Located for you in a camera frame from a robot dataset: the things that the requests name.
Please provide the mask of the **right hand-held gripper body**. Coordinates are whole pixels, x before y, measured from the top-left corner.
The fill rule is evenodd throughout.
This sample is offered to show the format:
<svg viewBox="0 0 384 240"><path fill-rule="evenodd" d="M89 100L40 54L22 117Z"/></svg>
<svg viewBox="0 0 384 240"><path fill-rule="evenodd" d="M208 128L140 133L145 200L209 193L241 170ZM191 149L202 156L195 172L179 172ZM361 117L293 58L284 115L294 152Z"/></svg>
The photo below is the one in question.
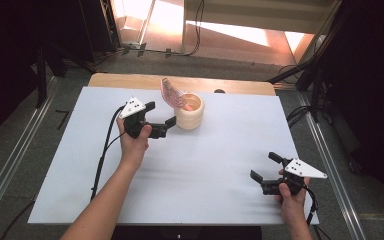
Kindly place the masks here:
<svg viewBox="0 0 384 240"><path fill-rule="evenodd" d="M279 184L285 183L292 195L297 195L305 186L305 178L326 179L327 174L308 163L298 159L276 158L275 162L283 167L283 174L277 180L262 180L261 188L264 195L279 195Z"/></svg>

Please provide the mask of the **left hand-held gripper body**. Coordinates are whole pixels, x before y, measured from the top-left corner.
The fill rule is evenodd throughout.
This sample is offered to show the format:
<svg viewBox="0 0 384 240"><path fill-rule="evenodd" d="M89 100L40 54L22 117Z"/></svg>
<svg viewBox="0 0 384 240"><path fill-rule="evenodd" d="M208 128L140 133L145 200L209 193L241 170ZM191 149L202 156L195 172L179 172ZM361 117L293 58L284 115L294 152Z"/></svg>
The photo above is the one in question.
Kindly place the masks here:
<svg viewBox="0 0 384 240"><path fill-rule="evenodd" d="M149 123L146 121L145 104L138 98L131 97L122 107L118 118L124 120L124 130L132 138L137 138L143 126L150 125L152 130L149 135L151 139L165 138L168 132L165 124Z"/></svg>

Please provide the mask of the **beige ribbed cup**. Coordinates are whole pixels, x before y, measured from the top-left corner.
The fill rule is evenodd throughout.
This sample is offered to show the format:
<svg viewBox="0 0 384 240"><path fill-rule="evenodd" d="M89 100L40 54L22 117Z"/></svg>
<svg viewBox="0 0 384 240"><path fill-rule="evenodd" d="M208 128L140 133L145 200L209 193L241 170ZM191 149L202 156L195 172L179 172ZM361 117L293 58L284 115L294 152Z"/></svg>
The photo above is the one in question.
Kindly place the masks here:
<svg viewBox="0 0 384 240"><path fill-rule="evenodd" d="M205 104L204 101L194 93L183 95L186 105L174 110L177 118L176 124L179 128L187 131L196 129L203 120Z"/></svg>

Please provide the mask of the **pink hairbrush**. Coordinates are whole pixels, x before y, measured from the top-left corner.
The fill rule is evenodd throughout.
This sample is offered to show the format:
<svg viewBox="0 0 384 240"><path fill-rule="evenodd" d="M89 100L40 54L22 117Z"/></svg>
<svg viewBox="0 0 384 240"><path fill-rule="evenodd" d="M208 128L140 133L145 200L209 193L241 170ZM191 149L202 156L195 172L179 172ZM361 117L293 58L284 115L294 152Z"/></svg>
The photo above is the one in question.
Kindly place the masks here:
<svg viewBox="0 0 384 240"><path fill-rule="evenodd" d="M193 110L193 108L187 104L183 94L176 89L167 78L161 80L160 90L164 101L172 108L183 109L185 111Z"/></svg>

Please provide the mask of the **person's right hand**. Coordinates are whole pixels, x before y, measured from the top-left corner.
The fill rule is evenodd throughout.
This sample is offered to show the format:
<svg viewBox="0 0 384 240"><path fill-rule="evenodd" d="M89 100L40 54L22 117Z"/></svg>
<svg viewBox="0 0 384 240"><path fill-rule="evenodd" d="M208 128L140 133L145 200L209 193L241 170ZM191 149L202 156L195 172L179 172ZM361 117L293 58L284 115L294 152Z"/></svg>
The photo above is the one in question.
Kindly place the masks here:
<svg viewBox="0 0 384 240"><path fill-rule="evenodd" d="M304 203L306 190L301 189L296 195L292 195L286 183L279 184L280 194L276 200L281 204L281 216L285 224L305 223Z"/></svg>

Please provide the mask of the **person's left hand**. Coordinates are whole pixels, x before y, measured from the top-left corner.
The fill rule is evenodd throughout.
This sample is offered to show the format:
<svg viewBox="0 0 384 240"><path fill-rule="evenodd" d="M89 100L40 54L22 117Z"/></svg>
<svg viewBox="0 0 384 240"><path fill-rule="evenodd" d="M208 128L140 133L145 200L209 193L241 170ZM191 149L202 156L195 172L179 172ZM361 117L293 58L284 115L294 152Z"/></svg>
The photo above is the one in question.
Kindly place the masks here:
<svg viewBox="0 0 384 240"><path fill-rule="evenodd" d="M148 137L152 128L150 125L145 125L142 127L139 136L137 138L132 138L124 130L123 119L117 119L117 126L121 136L120 145L122 156L120 165L124 168L137 171L140 168L145 152L149 147Z"/></svg>

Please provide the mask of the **wooden table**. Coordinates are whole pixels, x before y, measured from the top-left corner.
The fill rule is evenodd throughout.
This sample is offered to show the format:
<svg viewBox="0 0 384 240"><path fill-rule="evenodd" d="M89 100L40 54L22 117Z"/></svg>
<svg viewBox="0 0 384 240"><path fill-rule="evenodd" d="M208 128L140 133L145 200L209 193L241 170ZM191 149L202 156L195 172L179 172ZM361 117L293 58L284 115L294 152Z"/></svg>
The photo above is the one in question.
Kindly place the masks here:
<svg viewBox="0 0 384 240"><path fill-rule="evenodd" d="M88 85L90 87L159 90L162 79L164 79L163 75L96 73L91 76ZM276 95L273 85L267 82L182 76L167 76L167 79L174 87L186 92L214 93L216 90L223 90L229 94Z"/></svg>

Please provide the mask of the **white table board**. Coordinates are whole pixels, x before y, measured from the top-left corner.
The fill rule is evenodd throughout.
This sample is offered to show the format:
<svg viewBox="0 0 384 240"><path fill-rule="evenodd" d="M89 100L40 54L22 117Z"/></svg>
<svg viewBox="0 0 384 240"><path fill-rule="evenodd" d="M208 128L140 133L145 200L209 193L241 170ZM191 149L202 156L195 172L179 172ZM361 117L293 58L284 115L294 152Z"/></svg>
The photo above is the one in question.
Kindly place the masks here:
<svg viewBox="0 0 384 240"><path fill-rule="evenodd" d="M132 96L154 101L147 113L161 123L173 110L157 90L85 87L44 179L29 221L70 224L120 161L114 112ZM256 171L275 179L275 152L295 158L296 151L281 102L276 96L204 93L203 120L192 131L169 129L152 139L125 200L124 225L279 224L280 207L250 177Z"/></svg>

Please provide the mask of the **black metal stand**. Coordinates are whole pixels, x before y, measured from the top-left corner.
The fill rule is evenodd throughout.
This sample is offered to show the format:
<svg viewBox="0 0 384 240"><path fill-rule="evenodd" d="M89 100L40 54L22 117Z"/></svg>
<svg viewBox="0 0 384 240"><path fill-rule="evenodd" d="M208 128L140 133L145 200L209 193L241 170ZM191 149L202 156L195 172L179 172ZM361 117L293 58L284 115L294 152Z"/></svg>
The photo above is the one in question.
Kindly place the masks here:
<svg viewBox="0 0 384 240"><path fill-rule="evenodd" d="M38 97L36 107L41 108L47 98L46 63L42 45L40 45L37 50L37 78Z"/></svg>
<svg viewBox="0 0 384 240"><path fill-rule="evenodd" d="M322 108L319 104L319 98L322 93L323 71L317 67L319 56L313 54L308 60L303 63L294 65L291 69L279 73L277 76L268 80L268 83L279 83L295 74L301 73L295 87L297 91L304 91L312 86L312 95L310 103L304 106L297 107L288 116L288 126L294 126L306 114L309 114L313 120L318 123L318 111Z"/></svg>

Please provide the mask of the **black metal rack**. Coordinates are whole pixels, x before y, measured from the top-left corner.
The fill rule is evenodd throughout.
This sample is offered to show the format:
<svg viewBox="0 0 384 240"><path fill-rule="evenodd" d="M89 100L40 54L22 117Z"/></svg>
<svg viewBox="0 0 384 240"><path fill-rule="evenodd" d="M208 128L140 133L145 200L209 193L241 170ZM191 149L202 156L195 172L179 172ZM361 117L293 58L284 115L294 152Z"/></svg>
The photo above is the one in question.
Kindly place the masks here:
<svg viewBox="0 0 384 240"><path fill-rule="evenodd" d="M112 0L80 0L80 2L92 52L115 52L119 48L119 37Z"/></svg>

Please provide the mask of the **aluminium floor rail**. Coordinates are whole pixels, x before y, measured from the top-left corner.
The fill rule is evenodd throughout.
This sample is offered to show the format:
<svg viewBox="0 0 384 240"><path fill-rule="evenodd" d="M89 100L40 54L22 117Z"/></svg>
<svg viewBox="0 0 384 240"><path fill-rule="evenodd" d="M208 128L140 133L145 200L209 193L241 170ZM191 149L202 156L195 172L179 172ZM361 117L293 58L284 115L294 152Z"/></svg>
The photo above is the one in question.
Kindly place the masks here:
<svg viewBox="0 0 384 240"><path fill-rule="evenodd" d="M0 203L38 129L43 126L62 80L62 77L51 77L46 84L47 98L39 108L34 96L29 96L0 127Z"/></svg>
<svg viewBox="0 0 384 240"><path fill-rule="evenodd" d="M314 163L328 175L327 179L316 180L312 184L319 203L320 224L316 227L317 232L325 240L368 240L322 126L314 120L310 112L304 115L303 121L308 126L311 142L315 145Z"/></svg>

